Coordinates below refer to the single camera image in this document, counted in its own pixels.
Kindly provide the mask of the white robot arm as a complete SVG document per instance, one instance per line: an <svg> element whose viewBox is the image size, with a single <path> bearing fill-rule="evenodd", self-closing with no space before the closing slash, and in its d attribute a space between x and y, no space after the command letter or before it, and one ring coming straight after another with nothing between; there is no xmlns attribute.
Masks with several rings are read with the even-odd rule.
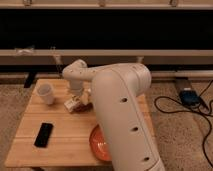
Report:
<svg viewBox="0 0 213 171"><path fill-rule="evenodd" d="M91 84L92 104L115 171L165 171L137 97L151 85L149 69L141 63L89 68L82 60L66 66L63 78L80 96Z"/></svg>

